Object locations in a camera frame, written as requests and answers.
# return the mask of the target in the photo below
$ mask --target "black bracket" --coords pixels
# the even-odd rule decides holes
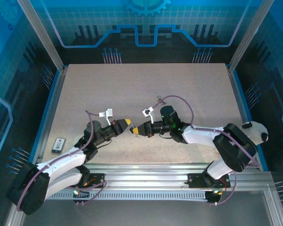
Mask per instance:
[[[225,174],[220,179],[215,180],[207,173],[207,170],[211,164],[209,164],[202,173],[189,173],[188,181],[185,182],[185,184],[189,185],[189,188],[229,188],[231,187],[231,183],[230,183],[228,174]]]
[[[84,184],[83,188],[92,187],[101,182],[105,181],[105,174],[103,173],[90,173],[88,181]],[[96,188],[103,188],[104,185],[97,186]],[[88,191],[79,191],[77,193],[73,193],[73,198],[86,198],[86,200],[73,200],[75,203],[78,202],[86,202],[90,199],[90,193]]]

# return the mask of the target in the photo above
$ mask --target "wooden board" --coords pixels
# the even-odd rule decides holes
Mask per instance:
[[[99,113],[113,108],[113,119],[129,118],[138,126],[150,120],[142,110],[153,106],[157,96],[167,95],[181,96],[191,104],[195,125],[242,124],[225,64],[70,65],[43,161],[57,156],[51,153],[57,137],[67,139],[63,149],[66,152],[83,135],[88,123],[86,109]],[[166,102],[182,121],[191,121],[191,112],[182,100],[172,97]],[[156,120],[161,120],[160,108],[154,111]],[[106,126],[103,118],[93,119]],[[217,158],[219,153],[209,146],[179,144],[158,135],[136,137],[126,130],[101,148],[90,163],[187,163]]]

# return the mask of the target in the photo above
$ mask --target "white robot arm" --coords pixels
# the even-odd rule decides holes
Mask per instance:
[[[134,128],[133,132],[137,135],[152,137],[154,134],[169,132],[173,140],[179,143],[216,147],[221,158],[213,161],[206,169],[206,174],[212,181],[232,171],[243,171],[250,160],[254,160],[256,145],[268,140],[267,129],[254,121],[247,122],[240,128],[230,123],[225,127],[206,128],[182,122],[172,106],[161,108],[161,121],[153,121],[152,107],[144,109],[143,114],[150,116],[151,121]]]
[[[37,165],[28,162],[22,166],[8,188],[7,198],[29,215],[37,211],[48,197],[64,188],[98,185],[103,181],[101,175],[91,174],[83,164],[95,156],[100,144],[131,126],[129,119],[113,120],[104,128],[98,121],[93,121],[92,126],[89,122],[84,136],[68,152],[47,162]]]

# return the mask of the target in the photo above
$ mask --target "purple cable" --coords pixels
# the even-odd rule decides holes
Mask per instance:
[[[95,116],[98,116],[97,114],[92,114],[90,113],[89,111],[86,110],[86,113],[88,114],[89,116],[89,119],[90,119],[90,124],[91,124],[91,134],[90,134],[90,137],[87,141],[87,143],[85,145],[83,145],[81,148],[79,148],[78,150],[76,151],[73,151],[72,153],[70,153],[69,155],[62,155],[58,158],[56,158],[55,160],[53,160],[52,162],[50,162],[48,165],[44,166],[42,169],[40,169],[34,176],[33,178],[28,182],[28,184],[26,185],[22,195],[20,196],[19,198],[19,201],[17,203],[17,211],[21,211],[20,207],[21,207],[21,203],[24,199],[24,196],[26,194],[26,192],[28,191],[29,187],[32,185],[32,183],[34,182],[34,180],[46,169],[49,168],[49,166],[51,166],[52,164],[56,163],[57,161],[61,160],[61,159],[64,159],[66,157],[69,157],[71,156],[71,154],[75,154],[75,153],[78,153],[79,151],[83,150],[90,142],[91,142],[91,139],[92,139],[92,136],[93,136],[93,123],[92,123],[92,115],[95,115]]]
[[[99,192],[97,192],[96,194],[95,194],[95,196],[93,196],[90,200],[88,200],[88,201],[86,201],[86,202],[77,202],[76,203],[76,205],[84,205],[84,204],[87,204],[87,203],[89,203],[89,202],[91,202],[92,200],[94,200],[96,197],[98,197],[99,196],[99,194],[104,190],[104,188],[106,187],[106,185],[107,185],[107,182],[106,181],[104,181],[104,182],[101,182],[101,183],[99,183],[99,184],[97,184],[97,185],[94,185],[94,186],[92,186],[92,187],[88,187],[88,188],[79,188],[79,189],[76,189],[76,190],[78,190],[78,191],[84,191],[84,190],[90,190],[91,188],[95,188],[95,187],[98,187],[98,186],[100,186],[100,185],[102,185],[102,184],[104,184],[104,186],[99,190]]]
[[[96,187],[101,186],[105,183],[106,183],[106,181],[103,181],[103,182],[100,182],[97,185],[93,185],[91,187],[83,187],[83,188],[68,187],[68,188],[71,189],[71,190],[76,190],[76,191],[89,191],[90,189],[96,188]]]
[[[192,113],[191,127],[192,127],[192,129],[194,129],[194,126],[193,126],[193,121],[194,121],[194,112],[193,112],[193,109],[192,109],[191,105],[190,105],[185,99],[183,99],[182,97],[176,96],[176,95],[169,95],[169,96],[166,96],[166,97],[162,98],[160,101],[158,101],[152,108],[153,108],[153,109],[156,108],[160,103],[162,103],[162,102],[164,101],[164,99],[167,99],[168,97],[176,97],[176,98],[179,98],[179,99],[181,99],[182,101],[184,101],[184,102],[188,105],[188,107],[189,107],[189,109],[190,109],[190,111],[191,111],[191,113]]]
[[[188,105],[188,107],[189,107],[189,109],[190,109],[190,111],[191,111],[191,113],[192,113],[192,120],[191,120],[191,128],[192,128],[192,129],[202,130],[202,131],[210,131],[210,132],[212,132],[212,131],[213,131],[213,132],[219,132],[219,133],[225,135],[225,136],[228,137],[231,141],[233,141],[233,142],[245,153],[245,155],[246,155],[247,157],[249,157],[249,159],[251,159],[258,167],[260,167],[260,164],[255,160],[255,158],[253,158],[234,138],[232,138],[232,137],[231,137],[230,135],[228,135],[227,133],[225,133],[225,132],[223,132],[223,131],[221,131],[221,130],[217,130],[217,129],[194,128],[194,126],[193,126],[194,112],[193,112],[193,110],[192,110],[191,105],[190,105],[185,99],[183,99],[182,97],[176,96],[176,95],[169,95],[169,96],[166,96],[166,97],[162,98],[159,102],[157,102],[157,103],[153,106],[153,109],[154,109],[155,107],[157,107],[164,99],[166,99],[166,98],[168,98],[168,97],[176,97],[176,98],[179,98],[179,99],[181,99],[182,101],[184,101],[184,102]]]
[[[196,128],[196,130],[202,130],[202,131],[210,131],[210,132],[218,132],[221,133],[223,135],[225,135],[226,137],[228,137],[231,141],[233,141],[243,152],[244,154],[249,157],[249,159],[251,159],[258,167],[260,167],[260,164],[256,161],[255,158],[253,158],[233,137],[231,137],[229,134],[225,133],[222,130],[218,130],[218,129],[208,129],[208,128]]]
[[[217,206],[217,205],[220,205],[220,204],[222,204],[222,203],[225,203],[227,200],[229,200],[230,197],[233,195],[234,191],[236,190],[236,186],[237,186],[237,173],[236,173],[235,171],[233,171],[233,172],[234,172],[234,174],[235,174],[235,185],[234,185],[234,187],[233,187],[233,189],[232,189],[232,192],[230,193],[230,195],[229,195],[226,199],[224,199],[224,200],[221,201],[221,202],[218,202],[218,203],[216,204],[216,206]]]

